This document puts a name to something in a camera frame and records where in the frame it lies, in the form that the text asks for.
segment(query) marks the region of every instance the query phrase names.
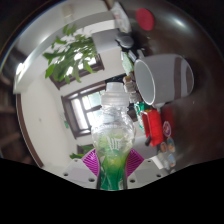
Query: green liquid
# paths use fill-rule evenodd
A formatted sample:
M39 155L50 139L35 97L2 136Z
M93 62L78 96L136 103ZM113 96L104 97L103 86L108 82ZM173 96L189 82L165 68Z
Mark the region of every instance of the green liquid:
M107 136L110 139L122 139L120 147L110 147ZM118 131L108 131L97 138L95 148L101 163L101 189L103 190L123 189L126 159L133 145L132 139L128 136L128 134L121 135Z
M112 151L101 164L101 189L122 190L126 159L129 152Z

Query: white wall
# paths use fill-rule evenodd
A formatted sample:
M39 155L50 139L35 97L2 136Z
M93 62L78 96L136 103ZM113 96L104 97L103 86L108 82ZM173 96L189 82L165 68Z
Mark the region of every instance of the white wall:
M70 153L76 150L76 141L69 138L70 130L65 128L58 111L60 106L45 82L44 75L39 76L29 91L21 94L25 125L43 164L66 167Z
M66 20L62 13L62 7L72 5L73 15ZM17 48L25 55L29 55L37 46L39 46L52 33L65 26L67 23L93 15L100 12L106 12L107 7L100 0L70 0L57 4L40 15L27 29L21 34Z

